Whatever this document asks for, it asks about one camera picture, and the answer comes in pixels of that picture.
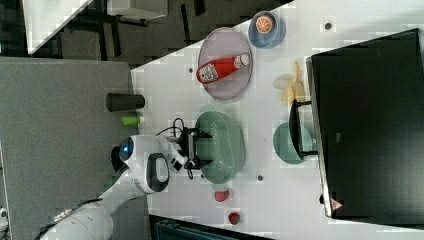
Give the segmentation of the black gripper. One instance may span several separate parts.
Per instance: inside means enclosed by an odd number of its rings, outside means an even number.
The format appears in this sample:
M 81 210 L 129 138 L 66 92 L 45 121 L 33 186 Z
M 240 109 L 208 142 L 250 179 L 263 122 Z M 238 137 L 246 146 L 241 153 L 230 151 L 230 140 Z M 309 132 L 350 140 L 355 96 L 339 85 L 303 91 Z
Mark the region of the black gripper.
M 201 169 L 208 164 L 212 163 L 212 160 L 195 160 L 195 141 L 196 136 L 198 138 L 211 138 L 211 135 L 197 129 L 183 128 L 180 137 L 177 139 L 177 144 L 180 146 L 182 155 L 187 158 L 184 167 L 186 169 Z

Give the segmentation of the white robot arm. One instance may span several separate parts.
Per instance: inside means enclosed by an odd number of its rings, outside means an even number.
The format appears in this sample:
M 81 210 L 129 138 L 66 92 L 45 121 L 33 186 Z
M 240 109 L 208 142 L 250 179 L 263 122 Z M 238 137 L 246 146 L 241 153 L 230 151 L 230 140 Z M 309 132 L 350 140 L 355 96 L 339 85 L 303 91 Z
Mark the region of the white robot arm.
M 164 191 L 170 170 L 200 167 L 195 142 L 210 135 L 184 128 L 181 135 L 133 135 L 119 146 L 126 169 L 99 197 L 68 208 L 41 227 L 34 240 L 109 240 L 112 214 L 129 200 Z

